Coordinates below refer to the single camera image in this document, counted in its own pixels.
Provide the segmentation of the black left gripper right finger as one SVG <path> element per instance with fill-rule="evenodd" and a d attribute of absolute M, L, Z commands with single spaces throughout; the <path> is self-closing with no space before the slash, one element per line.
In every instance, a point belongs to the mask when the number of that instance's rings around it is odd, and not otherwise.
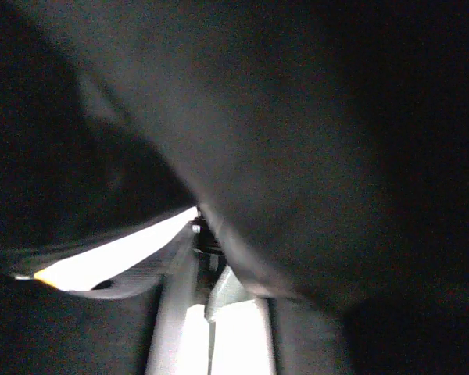
<path fill-rule="evenodd" d="M 376 298 L 330 316 L 273 301 L 279 374 L 469 374 L 469 309 Z"/>

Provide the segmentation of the pink folding umbrella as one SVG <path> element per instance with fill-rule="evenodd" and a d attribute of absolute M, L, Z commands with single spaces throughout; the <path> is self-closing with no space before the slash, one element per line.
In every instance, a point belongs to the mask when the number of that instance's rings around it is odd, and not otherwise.
<path fill-rule="evenodd" d="M 189 205 L 259 295 L 469 310 L 469 1 L 0 1 L 0 271 Z"/>

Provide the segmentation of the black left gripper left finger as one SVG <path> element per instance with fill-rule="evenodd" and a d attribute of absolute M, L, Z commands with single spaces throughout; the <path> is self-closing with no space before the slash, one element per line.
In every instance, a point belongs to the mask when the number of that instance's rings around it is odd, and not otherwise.
<path fill-rule="evenodd" d="M 0 374 L 143 374 L 160 280 L 81 293 L 0 277 Z"/>

